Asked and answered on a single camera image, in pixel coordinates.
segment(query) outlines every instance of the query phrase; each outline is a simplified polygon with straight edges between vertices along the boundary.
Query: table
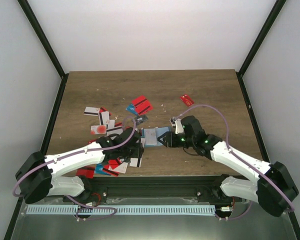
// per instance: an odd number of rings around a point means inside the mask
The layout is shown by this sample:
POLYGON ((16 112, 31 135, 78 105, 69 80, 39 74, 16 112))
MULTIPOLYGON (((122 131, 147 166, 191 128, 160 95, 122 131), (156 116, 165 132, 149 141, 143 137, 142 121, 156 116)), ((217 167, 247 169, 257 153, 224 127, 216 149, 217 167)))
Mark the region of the table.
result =
MULTIPOLYGON (((105 107, 112 113, 110 119, 117 118, 117 123, 125 116, 133 116, 126 107, 133 99, 144 95, 153 105, 153 110, 146 114, 149 120, 139 128, 166 127, 170 126, 171 117, 188 108, 180 100, 183 94, 188 94, 196 104, 207 104, 220 110, 228 121, 230 144, 262 159, 239 82, 232 69, 70 72, 47 154, 83 147, 89 140, 100 136, 90 133, 90 127, 98 125, 99 118, 84 115, 86 107, 105 107)), ((225 124, 212 109, 198 107, 188 115, 198 118, 206 133, 225 139, 225 124)), ((236 172, 205 157, 187 155, 182 148, 160 146, 146 148, 141 167, 128 167, 126 174, 119 177, 220 174, 236 175, 236 172)))

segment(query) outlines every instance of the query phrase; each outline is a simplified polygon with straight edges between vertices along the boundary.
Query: black frame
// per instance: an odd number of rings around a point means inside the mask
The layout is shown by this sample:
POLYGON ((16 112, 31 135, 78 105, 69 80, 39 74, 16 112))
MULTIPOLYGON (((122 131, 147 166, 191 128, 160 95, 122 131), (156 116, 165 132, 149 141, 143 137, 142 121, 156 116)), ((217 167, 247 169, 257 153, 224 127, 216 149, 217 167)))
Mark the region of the black frame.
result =
MULTIPOLYGON (((66 87, 66 83, 67 83, 69 74, 68 73, 66 74, 65 71, 63 70, 56 54, 54 53, 43 29, 41 28, 34 12, 31 9, 31 6, 29 5, 28 1, 27 0, 18 0, 18 2, 61 78, 60 87, 59 87, 59 90, 58 90, 58 93, 56 96, 56 100, 55 100, 55 103, 54 103, 54 106, 52 109, 52 113, 51 113, 51 116, 49 119, 47 130, 45 132, 43 143, 41 146, 41 152, 45 155, 48 150, 49 142, 50 142, 51 135, 52 135, 52 132, 54 129, 54 125, 56 122, 57 114, 59 111, 60 103, 61 103, 61 100, 63 97, 63 93, 65 91, 65 87, 66 87)), ((264 161, 267 161, 267 162, 269 162, 269 157, 268 157, 268 154, 267 154, 267 151, 265 148, 265 144, 264 144, 262 136, 261 136, 261 132, 258 127, 258 123, 257 123, 256 117, 255 117, 253 108, 252 108, 250 100, 249 100, 249 95, 246 91, 243 76, 246 73, 249 65, 253 61, 256 53, 258 52, 260 46, 262 45, 262 42, 266 38, 269 30, 271 29, 273 23, 275 22, 277 16, 279 15, 281 9, 283 8, 283 6, 285 4, 285 2, 286 2, 286 0, 277 0, 275 2, 271 12, 269 13, 267 19, 265 20, 265 22, 259 32, 256 40, 254 41, 248 55, 246 56, 239 72, 236 73, 262 158, 264 161)), ((198 191, 200 191, 200 188, 198 188, 198 186, 202 186, 204 184, 211 184, 212 181, 214 181, 215 179, 216 179, 215 177, 204 177, 204 176, 203 177, 193 177, 193 176, 143 177, 143 178, 140 177, 138 182, 142 184, 142 189, 146 188, 147 186, 150 186, 150 185, 152 185, 152 186, 156 185, 156 186, 162 187, 163 191, 161 191, 161 196, 174 195, 175 188, 180 187, 180 185, 182 185, 183 190, 184 190, 182 192, 182 194, 187 195, 187 196, 192 196, 192 195, 195 195, 198 191)), ((98 178, 98 184, 100 184, 100 183, 102 183, 103 187, 106 188, 108 191, 110 191, 110 190, 112 191, 112 189, 116 188, 115 186, 117 186, 118 184, 120 185, 120 182, 118 182, 116 180, 112 180, 111 178, 107 178, 106 183, 105 183, 105 180, 103 180, 102 178, 98 178)), ((127 188, 126 193, 125 192, 123 192, 123 193, 115 192, 115 194, 119 194, 120 196, 125 196, 125 197, 129 197, 129 196, 136 197, 135 190, 136 190, 136 188, 134 188, 134 186, 133 186, 133 187, 127 188)), ((152 194, 154 192, 157 192, 157 190, 158 190, 157 188, 155 191, 153 191, 153 189, 149 188, 147 190, 147 192, 144 193, 143 195, 149 196, 149 197, 159 197, 158 195, 152 194)), ((22 203, 22 198, 19 198, 19 200, 16 204, 16 207, 15 207, 15 210, 13 212, 10 224, 8 226, 6 235, 4 237, 5 240, 11 239, 11 236, 12 236, 15 224, 16 224, 16 220, 18 217, 18 213, 21 208, 21 203, 22 203)), ((289 213, 289 218, 291 220, 295 235, 296 235, 297 239, 300 240, 300 227, 299 227, 296 215, 293 212, 291 212, 291 213, 289 213)))

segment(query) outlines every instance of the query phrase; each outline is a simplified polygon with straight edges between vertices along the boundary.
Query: black cable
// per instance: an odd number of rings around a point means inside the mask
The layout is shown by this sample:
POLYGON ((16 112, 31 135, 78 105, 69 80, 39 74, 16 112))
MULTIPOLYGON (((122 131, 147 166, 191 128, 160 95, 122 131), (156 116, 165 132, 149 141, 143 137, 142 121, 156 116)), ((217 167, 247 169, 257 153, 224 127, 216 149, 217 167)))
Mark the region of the black cable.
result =
POLYGON ((189 155, 191 155, 191 156, 199 156, 199 154, 192 154, 192 153, 190 153, 190 152, 187 152, 186 149, 185 149, 185 147, 183 147, 182 149, 183 149, 183 151, 184 151, 186 154, 189 154, 189 155))

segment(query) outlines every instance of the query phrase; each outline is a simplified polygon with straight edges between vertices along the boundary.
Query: gray wall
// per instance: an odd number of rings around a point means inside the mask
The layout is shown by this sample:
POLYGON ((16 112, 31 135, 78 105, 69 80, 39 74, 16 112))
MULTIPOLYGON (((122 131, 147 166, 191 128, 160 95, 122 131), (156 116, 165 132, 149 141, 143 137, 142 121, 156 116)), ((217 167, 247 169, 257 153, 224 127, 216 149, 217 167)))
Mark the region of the gray wall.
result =
MULTIPOLYGON (((272 162, 300 191, 300 0, 288 0, 244 76, 272 162)), ((300 195, 294 201, 300 224, 300 195)))
POLYGON ((40 149, 60 78, 16 0, 0 0, 0 239, 16 171, 40 149))
POLYGON ((275 0, 29 3, 66 72, 239 70, 275 0))

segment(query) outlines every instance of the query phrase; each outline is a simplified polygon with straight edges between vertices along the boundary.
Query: purple cable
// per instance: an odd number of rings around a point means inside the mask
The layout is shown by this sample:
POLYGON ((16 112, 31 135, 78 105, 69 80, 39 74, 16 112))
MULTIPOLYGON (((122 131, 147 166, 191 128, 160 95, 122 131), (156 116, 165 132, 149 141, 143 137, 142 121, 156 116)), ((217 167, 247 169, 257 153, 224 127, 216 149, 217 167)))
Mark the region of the purple cable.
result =
MULTIPOLYGON (((69 195, 65 195, 65 196, 66 196, 68 199, 70 199, 72 202, 74 202, 75 204, 77 204, 77 205, 79 205, 79 206, 81 206, 81 207, 87 208, 87 209, 105 209, 105 210, 113 210, 113 213, 111 213, 111 214, 108 214, 108 215, 106 215, 106 216, 97 217, 97 218, 91 218, 91 219, 90 219, 90 218, 86 218, 86 219, 85 219, 86 221, 106 219, 106 218, 112 217, 113 215, 115 215, 115 214, 118 212, 118 210, 117 210, 116 208, 114 208, 114 207, 109 207, 109 206, 104 206, 104 207, 100 207, 100 206, 87 206, 87 205, 84 205, 84 204, 78 202, 77 200, 73 199, 73 198, 72 198, 71 196, 69 196, 69 195)), ((76 212, 76 214, 75 214, 76 219, 79 219, 78 213, 80 213, 81 210, 82 210, 82 208, 79 209, 79 210, 76 212)))
POLYGON ((217 214, 215 214, 215 217, 218 218, 218 219, 224 219, 226 221, 240 219, 240 218, 242 218, 244 215, 246 215, 249 212, 249 210, 250 210, 250 208, 252 206, 252 203, 253 203, 253 201, 250 201, 250 204, 249 204, 248 208, 242 214, 240 214, 239 216, 235 216, 235 217, 226 219, 226 218, 221 218, 217 214))
POLYGON ((226 147, 228 148, 229 152, 235 156, 240 162, 244 163, 245 165, 247 165, 249 168, 251 168, 252 170, 254 170, 257 174, 259 174, 262 178, 264 178, 282 197, 283 199, 290 205, 290 209, 289 212, 293 212, 295 210, 295 207, 293 205, 293 203, 290 201, 290 199, 281 191, 281 189, 273 182, 271 181, 270 178, 268 178, 266 175, 264 175, 261 171, 259 171, 257 168, 255 168, 253 165, 251 165, 250 163, 246 162, 245 160, 243 160, 240 156, 238 156, 237 154, 235 154, 229 145, 229 126, 228 126, 228 122, 225 118, 225 116, 215 107, 210 106, 210 105, 206 105, 206 104, 199 104, 199 105, 194 105, 189 107, 186 111, 184 111, 183 113, 181 113, 180 115, 178 115, 177 117, 175 117, 174 119, 178 119, 181 116, 183 116, 185 113, 189 112, 190 110, 197 108, 197 107, 207 107, 210 109, 215 110, 223 119, 224 123, 225 123, 225 127, 226 127, 226 135, 225 135, 225 144, 226 147))
MULTIPOLYGON (((126 119, 132 119, 133 121, 133 129, 136 128, 136 121, 134 119, 133 116, 127 116, 124 118, 124 120, 126 119)), ((91 149, 88 149, 88 152, 91 152, 91 151, 103 151, 103 150, 111 150, 111 149, 116 149, 116 148, 119 148, 123 145, 125 145, 131 138, 132 136, 134 135, 134 131, 131 132, 131 134, 129 135, 129 137, 123 141, 122 143, 118 144, 118 145, 115 145, 115 146, 110 146, 110 147, 99 147, 99 148, 91 148, 91 149)), ((80 151, 76 151, 76 152, 73 152, 73 153, 70 153, 68 155, 65 155, 65 156, 61 156, 59 158, 57 158, 57 161, 60 161, 60 160, 63 160, 63 159, 66 159, 66 158, 69 158, 69 157, 72 157, 72 156, 75 156, 77 154, 81 154, 81 153, 84 153, 85 151, 84 150, 80 150, 80 151)), ((51 161, 47 161, 45 163, 42 163, 38 166, 36 166, 35 168, 31 169, 30 171, 28 171, 25 175, 23 175, 14 185, 13 189, 12 189, 12 195, 15 196, 15 197, 23 197, 22 194, 17 194, 16 193, 16 190, 18 188, 18 186, 20 185, 20 183, 25 180, 30 174, 34 173, 35 171, 49 165, 49 164, 52 164, 54 163, 55 161, 54 160, 51 160, 51 161)))

